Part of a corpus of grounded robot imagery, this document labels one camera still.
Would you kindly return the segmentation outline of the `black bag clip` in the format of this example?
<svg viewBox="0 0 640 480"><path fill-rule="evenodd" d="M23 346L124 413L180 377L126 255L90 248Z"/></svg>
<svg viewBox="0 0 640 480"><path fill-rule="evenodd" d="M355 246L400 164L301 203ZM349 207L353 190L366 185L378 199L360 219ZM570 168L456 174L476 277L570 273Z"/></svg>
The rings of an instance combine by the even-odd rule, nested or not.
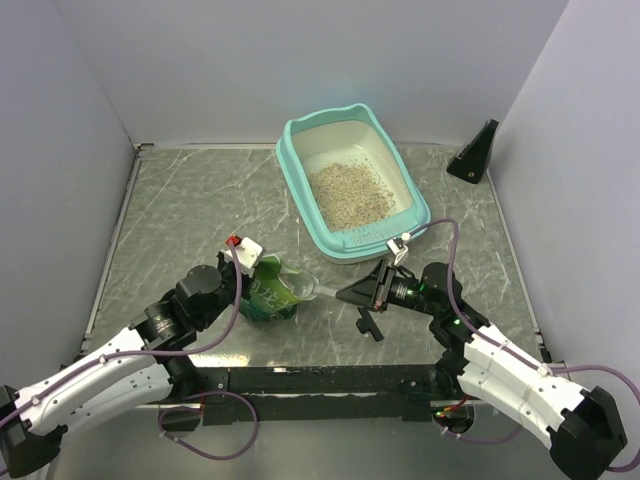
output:
<svg viewBox="0 0 640 480"><path fill-rule="evenodd" d="M358 318L356 320L356 328L359 333L372 338L375 342L383 341L385 337L378 327L373 313L364 307L358 307L357 311Z"/></svg>

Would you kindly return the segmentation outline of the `green cat litter bag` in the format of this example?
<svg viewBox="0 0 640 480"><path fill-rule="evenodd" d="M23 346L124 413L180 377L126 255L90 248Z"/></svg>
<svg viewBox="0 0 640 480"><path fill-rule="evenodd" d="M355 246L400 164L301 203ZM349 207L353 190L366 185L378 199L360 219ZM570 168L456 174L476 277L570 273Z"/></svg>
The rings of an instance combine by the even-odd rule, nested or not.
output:
<svg viewBox="0 0 640 480"><path fill-rule="evenodd" d="M293 318L303 302L289 290L288 275L300 272L307 271L294 268L275 254L264 256L255 268L249 299L241 301L240 313L252 322Z"/></svg>

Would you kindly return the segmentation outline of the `clear plastic scoop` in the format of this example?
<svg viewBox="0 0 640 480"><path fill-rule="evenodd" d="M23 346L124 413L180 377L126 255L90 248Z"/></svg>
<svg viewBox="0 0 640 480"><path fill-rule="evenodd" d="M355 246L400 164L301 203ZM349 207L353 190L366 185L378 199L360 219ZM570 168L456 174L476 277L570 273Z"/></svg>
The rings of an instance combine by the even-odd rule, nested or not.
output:
<svg viewBox="0 0 640 480"><path fill-rule="evenodd" d="M289 290L300 301L311 301L317 297L335 298L338 290L328 287L307 272L288 275Z"/></svg>

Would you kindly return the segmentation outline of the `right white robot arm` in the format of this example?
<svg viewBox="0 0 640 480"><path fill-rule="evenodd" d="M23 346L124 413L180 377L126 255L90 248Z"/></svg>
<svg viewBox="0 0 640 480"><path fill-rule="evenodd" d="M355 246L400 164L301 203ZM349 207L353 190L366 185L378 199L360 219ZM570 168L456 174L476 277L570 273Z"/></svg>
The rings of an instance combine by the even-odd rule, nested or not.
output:
<svg viewBox="0 0 640 480"><path fill-rule="evenodd" d="M445 352L437 363L441 394L480 399L533 434L570 479L598 479L627 445L613 396L558 376L514 345L462 298L449 264L434 262L415 277L380 261L336 297L374 312L394 305L430 316Z"/></svg>

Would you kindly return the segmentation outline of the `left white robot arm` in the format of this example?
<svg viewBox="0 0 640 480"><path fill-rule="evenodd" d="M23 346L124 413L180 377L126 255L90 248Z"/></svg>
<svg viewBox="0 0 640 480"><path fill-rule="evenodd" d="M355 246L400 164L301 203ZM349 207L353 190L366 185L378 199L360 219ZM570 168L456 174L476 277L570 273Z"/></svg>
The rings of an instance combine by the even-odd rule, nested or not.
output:
<svg viewBox="0 0 640 480"><path fill-rule="evenodd" d="M226 309L238 317L259 259L229 244L217 265L192 268L93 353L21 389L3 386L3 474L20 479L46 468L65 436L140 405L192 398L198 386L192 356L215 348L231 330L200 347L194 344L197 336Z"/></svg>

